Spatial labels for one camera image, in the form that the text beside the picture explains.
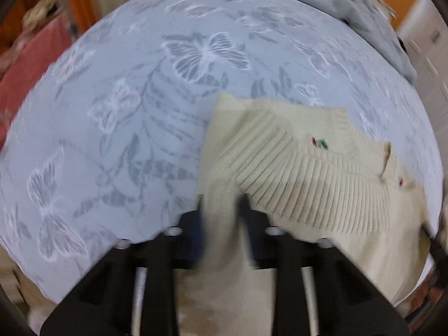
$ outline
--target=gray fabric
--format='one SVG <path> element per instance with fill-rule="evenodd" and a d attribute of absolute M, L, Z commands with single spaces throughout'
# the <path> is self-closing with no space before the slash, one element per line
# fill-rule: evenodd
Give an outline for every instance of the gray fabric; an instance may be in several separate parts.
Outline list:
<path fill-rule="evenodd" d="M 319 9 L 350 28 L 369 42 L 410 83 L 415 84 L 417 73 L 389 22 L 382 16 L 373 0 L 298 0 Z"/>
<path fill-rule="evenodd" d="M 117 238 L 151 239 L 193 209 L 221 91 L 346 108 L 425 185 L 437 227 L 423 104 L 346 24 L 297 0 L 131 0 L 50 66 L 0 151 L 0 243 L 50 299 Z"/>

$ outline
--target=red cloth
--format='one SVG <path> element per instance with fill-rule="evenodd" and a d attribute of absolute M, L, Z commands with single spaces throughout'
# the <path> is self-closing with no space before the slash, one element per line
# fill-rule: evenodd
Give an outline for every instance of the red cloth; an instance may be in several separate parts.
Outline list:
<path fill-rule="evenodd" d="M 65 24 L 63 15 L 48 23 L 26 44 L 19 60 L 8 69 L 0 81 L 0 148 L 30 89 L 46 72 L 48 66 L 72 44 Z"/>

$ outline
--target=clothing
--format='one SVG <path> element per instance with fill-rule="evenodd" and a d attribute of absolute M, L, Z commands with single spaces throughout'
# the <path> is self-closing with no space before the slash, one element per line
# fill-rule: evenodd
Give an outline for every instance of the clothing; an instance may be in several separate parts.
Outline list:
<path fill-rule="evenodd" d="M 313 137 L 325 139 L 328 150 L 313 146 Z M 272 324 L 273 273 L 251 268 L 235 212 L 242 193 L 297 239 L 330 237 L 391 302 L 412 290 L 425 265 L 423 187 L 389 143 L 358 132 L 343 109 L 221 94 L 202 152 L 198 191 L 206 251 L 198 270 L 180 281 L 181 298 L 189 302 L 179 305 L 187 319 L 206 305 L 207 324 L 220 335 L 242 329 L 246 335 L 268 334 Z"/>

